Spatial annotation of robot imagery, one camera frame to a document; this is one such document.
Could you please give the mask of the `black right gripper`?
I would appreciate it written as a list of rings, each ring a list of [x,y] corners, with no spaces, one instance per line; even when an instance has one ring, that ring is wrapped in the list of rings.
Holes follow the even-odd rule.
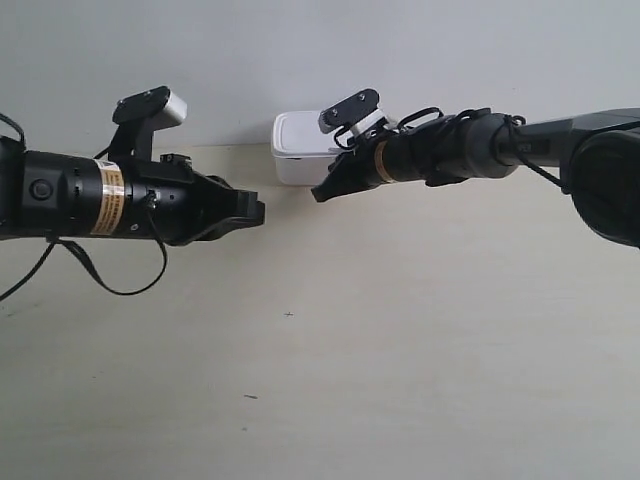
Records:
[[[385,165],[388,141],[368,145],[340,154],[329,165],[327,176],[311,189],[316,202],[375,189],[384,184],[398,183]]]

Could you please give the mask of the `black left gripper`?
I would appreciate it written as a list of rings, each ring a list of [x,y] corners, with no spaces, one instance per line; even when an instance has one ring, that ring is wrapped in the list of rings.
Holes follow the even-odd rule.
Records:
[[[235,189],[222,177],[196,172],[189,159],[119,162],[125,179],[125,207],[119,236],[170,245],[199,238],[214,241],[265,222],[258,193]]]

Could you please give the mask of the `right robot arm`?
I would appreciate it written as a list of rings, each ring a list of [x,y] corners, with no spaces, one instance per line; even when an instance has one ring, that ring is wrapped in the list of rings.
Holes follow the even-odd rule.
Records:
[[[529,123],[489,108],[442,115],[358,141],[312,189],[317,202],[384,184],[428,187],[503,179],[526,167],[572,200],[601,238],[639,245],[639,111],[621,108]]]

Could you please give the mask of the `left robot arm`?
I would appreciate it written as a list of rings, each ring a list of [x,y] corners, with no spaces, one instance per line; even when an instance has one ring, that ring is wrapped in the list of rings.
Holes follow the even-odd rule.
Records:
[[[90,159],[1,139],[1,237],[213,241],[263,225],[254,191],[203,175],[189,157]]]

